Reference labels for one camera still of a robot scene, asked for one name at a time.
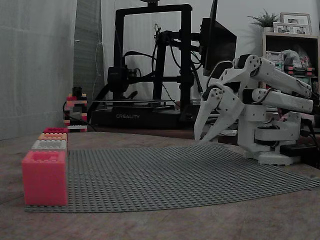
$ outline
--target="red lego brick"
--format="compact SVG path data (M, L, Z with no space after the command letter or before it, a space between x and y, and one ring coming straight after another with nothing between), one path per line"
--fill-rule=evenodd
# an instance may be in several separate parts
M44 134L67 134L68 129L66 127L47 127Z
M65 151L29 151L22 160L26 205L68 204Z
M68 96L66 98L67 101L77 101L77 97L76 96Z

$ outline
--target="potted plant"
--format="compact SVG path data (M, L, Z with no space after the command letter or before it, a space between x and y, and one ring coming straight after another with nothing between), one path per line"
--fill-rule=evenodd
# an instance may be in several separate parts
M248 16L256 20L252 24L258 25L263 28L264 32L274 31L274 22L279 20L278 15L272 13L271 15L264 9L264 14L262 16Z

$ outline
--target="white wall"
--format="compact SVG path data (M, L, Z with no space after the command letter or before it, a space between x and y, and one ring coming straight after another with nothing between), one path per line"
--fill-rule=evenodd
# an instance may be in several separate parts
M192 31L199 32L202 18L207 18L210 15L211 5L213 0L161 0L161 5L169 4L190 4L193 7L192 12ZM140 0L118 0L116 9L145 6L146 4ZM104 36L105 55L107 57L107 67L112 66L113 52L113 7L114 3L110 0L102 0L102 34ZM218 0L217 21L232 31L237 37L236 55L242 54L262 54L262 30L250 24L252 20L247 16L258 16L263 10L279 14L280 12L292 13L309 13L311 15L311 24L314 35L319 35L319 0ZM175 31L180 26L180 15L177 13L158 14L155 17L150 16L130 16L127 21L126 31L130 31L126 36L125 48L127 50L140 50L145 53L151 53L153 50L153 24L159 23L162 30ZM134 67L141 67L143 73L151 71L150 61L141 57L132 57L131 63ZM173 74L177 72L177 68L172 61L171 55L167 53L166 73ZM202 68L199 70L199 75L202 76ZM201 77L201 83L204 86L206 79ZM179 99L178 85L174 83L166 83L169 92L174 99ZM152 85L139 83L132 86L129 90L138 89L139 97L150 98L152 95ZM195 98L199 97L196 88L192 91Z

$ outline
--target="table surface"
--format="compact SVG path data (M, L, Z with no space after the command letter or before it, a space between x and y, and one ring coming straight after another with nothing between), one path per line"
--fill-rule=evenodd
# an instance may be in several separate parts
M24 212L21 160L38 135L0 141L1 240L320 240L320 187L272 197L185 209L125 213ZM89 132L69 149L188 146L190 139ZM242 150L229 146L235 152ZM305 164L286 169L311 177Z

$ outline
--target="creality logo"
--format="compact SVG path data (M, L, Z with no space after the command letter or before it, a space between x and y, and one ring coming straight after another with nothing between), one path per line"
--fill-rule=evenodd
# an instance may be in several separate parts
M131 119L131 120L138 120L140 115L138 114L117 114L115 115L117 119Z

